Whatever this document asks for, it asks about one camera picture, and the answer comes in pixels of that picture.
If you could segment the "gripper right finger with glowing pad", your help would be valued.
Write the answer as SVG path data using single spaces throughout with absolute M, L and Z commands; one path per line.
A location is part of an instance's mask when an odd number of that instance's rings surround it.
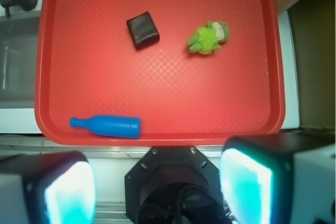
M 335 223 L 335 137 L 233 136 L 223 146 L 219 181 L 238 223 Z

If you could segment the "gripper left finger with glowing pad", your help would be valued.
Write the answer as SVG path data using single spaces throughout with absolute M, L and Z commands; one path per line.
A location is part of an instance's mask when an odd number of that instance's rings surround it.
M 1 158 L 1 223 L 92 223 L 97 183 L 79 151 Z

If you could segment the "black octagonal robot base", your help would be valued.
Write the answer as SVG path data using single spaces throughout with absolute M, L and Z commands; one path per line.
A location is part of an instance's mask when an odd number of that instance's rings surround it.
M 219 169 L 196 147 L 153 147 L 125 175 L 133 223 L 230 223 Z

